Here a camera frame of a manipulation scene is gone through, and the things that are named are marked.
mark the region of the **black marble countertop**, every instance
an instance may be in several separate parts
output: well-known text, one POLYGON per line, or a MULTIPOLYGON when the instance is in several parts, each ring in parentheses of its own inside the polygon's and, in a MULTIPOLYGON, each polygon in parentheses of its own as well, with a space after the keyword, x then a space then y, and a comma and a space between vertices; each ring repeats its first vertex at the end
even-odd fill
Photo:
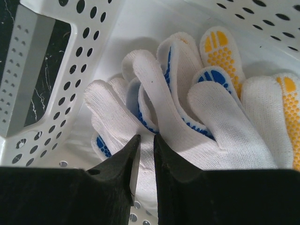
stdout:
MULTIPOLYGON (((0 0, 0 80, 19 2, 19 0, 0 0)), ((71 27, 68 23, 55 22, 24 126, 39 121, 46 111, 70 32, 71 27)))

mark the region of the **basket hole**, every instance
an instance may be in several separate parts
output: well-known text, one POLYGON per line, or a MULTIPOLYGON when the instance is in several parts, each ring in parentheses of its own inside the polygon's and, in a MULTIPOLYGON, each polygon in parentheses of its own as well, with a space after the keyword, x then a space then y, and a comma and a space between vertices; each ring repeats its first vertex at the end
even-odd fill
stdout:
POLYGON ((263 1, 260 1, 260 0, 253 0, 253 2, 255 4, 257 4, 258 6, 261 6, 261 7, 266 7, 267 6, 263 1))
POLYGON ((43 132, 42 132, 42 131, 39 131, 39 132, 35 135, 34 140, 35 140, 35 141, 38 140, 38 139, 42 136, 42 134, 43 134, 43 132))
POLYGON ((98 37, 99 37, 99 31, 96 31, 94 34, 94 40, 96 41, 98 37))
POLYGON ((136 222, 137 221, 137 216, 136 216, 136 214, 130 214, 130 216, 129 216, 129 219, 132 221, 132 222, 136 222))
POLYGON ((254 14, 254 12, 251 10, 251 9, 249 9, 249 8, 243 8, 247 13, 251 13, 251 14, 254 14))
POLYGON ((53 145, 52 150, 54 150, 57 147, 57 143, 55 145, 53 145))
POLYGON ((14 157, 13 161, 11 162, 12 164, 16 164, 17 162, 19 162, 19 160, 22 158, 22 154, 18 154, 16 155, 16 157, 14 157))
POLYGON ((92 53, 93 53, 93 48, 90 48, 89 50, 88 50, 88 53, 86 54, 88 57, 90 57, 90 55, 92 55, 92 53))
POLYGON ((27 163, 26 163, 26 166, 30 166, 31 163, 34 161, 34 158, 31 158, 27 163))
POLYGON ((287 15, 281 14, 281 13, 277 13, 276 16, 282 20, 286 20, 289 21, 291 20, 287 15))
POLYGON ((60 162, 60 167, 67 167, 68 163, 66 161, 61 161, 60 162))
POLYGON ((61 6, 66 6, 69 0, 59 0, 61 6))
POLYGON ((67 90, 70 87, 70 85, 71 85, 71 82, 68 81, 64 86, 64 90, 67 90))
POLYGON ((59 116, 60 116, 60 112, 57 112, 57 113, 54 115, 53 120, 56 120, 59 116))
POLYGON ((287 32, 282 32, 284 35, 286 35, 289 38, 295 38, 293 34, 287 33, 287 32))
POLYGON ((275 24, 272 23, 272 22, 269 21, 269 20, 263 20, 263 21, 264 21, 264 23, 266 23, 266 24, 268 24, 268 25, 270 25, 270 26, 275 26, 275 24))
POLYGON ((62 121, 60 127, 62 128, 66 124, 66 120, 62 121))
POLYGON ((104 20, 105 20, 105 18, 106 18, 106 12, 104 12, 104 13, 101 15, 100 21, 103 23, 104 20))
POLYGON ((294 50, 295 52, 298 52, 299 50, 297 48, 294 48, 294 47, 291 47, 291 46, 288 46, 290 49, 294 50))
POLYGON ((32 149, 30 150, 30 154, 34 153, 37 149, 38 149, 37 145, 32 147, 32 149))
POLYGON ((139 210, 141 208, 141 204, 138 202, 135 202, 134 207, 139 210))
POLYGON ((77 88, 80 85, 80 83, 81 83, 81 80, 78 80, 75 84, 75 87, 77 88))
POLYGON ((81 72, 83 73, 84 71, 85 71, 85 69, 86 69, 86 64, 84 64, 82 67, 81 67, 81 72))
POLYGON ((65 102, 66 98, 65 97, 62 97, 59 102, 58 102, 58 105, 62 105, 64 102, 65 102))
POLYGON ((46 153, 47 153, 47 150, 43 151, 40 157, 41 157, 41 158, 44 157, 44 155, 45 155, 46 153))
POLYGON ((55 129, 55 125, 53 125, 50 129, 49 129, 49 133, 52 133, 55 129))
POLYGON ((260 26, 257 26, 257 25, 253 25, 253 26, 259 30, 263 30, 260 26))
POLYGON ((277 40, 277 41, 281 41, 281 39, 278 38, 278 37, 276 37, 276 36, 271 36, 271 38, 273 38, 273 39, 275 39, 275 40, 277 40))
POLYGON ((79 57, 81 55, 81 53, 83 52, 83 48, 79 47, 76 51, 76 56, 79 57))
POLYGON ((93 19, 96 16, 96 13, 97 13, 97 7, 94 6, 90 11, 90 17, 93 19))
POLYGON ((19 140, 15 148, 20 149, 21 147, 23 147, 25 145, 26 142, 27 142, 26 138, 19 140))
POLYGON ((75 98, 76 94, 72 95, 71 98, 70 98, 70 102, 72 102, 75 98))
POLYGON ((60 136, 61 136, 61 132, 59 132, 59 133, 56 135, 56 139, 59 139, 60 136))
POLYGON ((86 38, 89 34, 90 34, 90 28, 87 27, 86 29, 84 29, 82 36, 83 38, 86 38))
POLYGON ((71 68, 70 68, 70 74, 73 74, 76 71, 76 68, 77 68, 76 65, 71 66, 71 68))
POLYGON ((235 14, 238 18, 240 18, 240 19, 245 19, 243 16, 241 16, 240 14, 235 14))
POLYGON ((222 5, 221 3, 217 3, 218 6, 220 6, 221 8, 226 8, 225 5, 222 5))
POLYGON ((296 9, 297 11, 300 12, 300 5, 294 5, 293 7, 294 7, 294 9, 296 9))
POLYGON ((91 176, 100 174, 100 170, 97 170, 97 169, 89 169, 87 172, 91 176))
POLYGON ((67 115, 67 114, 70 112, 70 110, 71 110, 71 107, 69 107, 69 108, 66 110, 65 115, 67 115))
POLYGON ((48 138, 47 141, 45 141, 45 146, 47 146, 50 141, 51 141, 51 138, 48 138))
POLYGON ((85 7, 85 1, 84 0, 80 0, 78 3, 77 3, 77 6, 76 6, 76 10, 78 13, 82 13, 83 10, 84 10, 84 7, 85 7))

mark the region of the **knit fabric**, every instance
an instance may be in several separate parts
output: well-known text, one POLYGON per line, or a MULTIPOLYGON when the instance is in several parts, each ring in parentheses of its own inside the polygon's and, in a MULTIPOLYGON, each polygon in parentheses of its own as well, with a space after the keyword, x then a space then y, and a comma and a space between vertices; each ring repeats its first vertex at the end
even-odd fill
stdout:
POLYGON ((205 67, 220 66, 230 76, 238 96, 246 77, 242 70, 240 54, 231 33, 224 27, 212 27, 202 36, 200 55, 205 67))
POLYGON ((247 79, 243 83, 241 102, 277 166, 291 169, 293 148, 285 126, 280 85, 269 76, 247 79))
POLYGON ((157 191, 153 157, 154 134, 126 108, 112 86, 97 80, 85 90, 84 101, 92 111, 92 125, 101 134, 112 154, 121 150, 130 139, 141 135, 141 157, 136 196, 151 214, 157 216, 157 191))
POLYGON ((300 79, 290 73, 274 77, 282 90, 285 124, 294 152, 293 168, 300 171, 300 79))
POLYGON ((150 52, 140 50, 133 66, 157 112, 160 134, 190 163, 203 170, 276 168, 264 141, 220 84, 201 82, 188 93, 191 109, 212 131, 213 141, 181 119, 161 67, 150 52))
POLYGON ((157 60, 161 64, 169 91, 181 118, 193 130, 213 138, 210 131, 200 123, 187 103, 187 94, 192 79, 195 73, 202 68, 197 51, 193 38, 188 34, 181 33, 171 36, 161 43, 157 50, 157 60))

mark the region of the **blue rubber dot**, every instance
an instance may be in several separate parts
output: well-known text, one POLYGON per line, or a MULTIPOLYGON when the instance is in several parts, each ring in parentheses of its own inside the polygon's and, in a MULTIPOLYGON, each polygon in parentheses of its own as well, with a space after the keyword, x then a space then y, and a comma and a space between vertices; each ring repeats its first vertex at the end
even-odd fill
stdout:
POLYGON ((101 141, 101 139, 100 139, 99 137, 97 137, 97 146, 98 146, 99 148, 102 148, 102 147, 103 147, 103 143, 102 143, 102 141, 101 141))
POLYGON ((204 78, 200 77, 199 80, 198 80, 198 82, 202 82, 202 81, 204 81, 204 78))

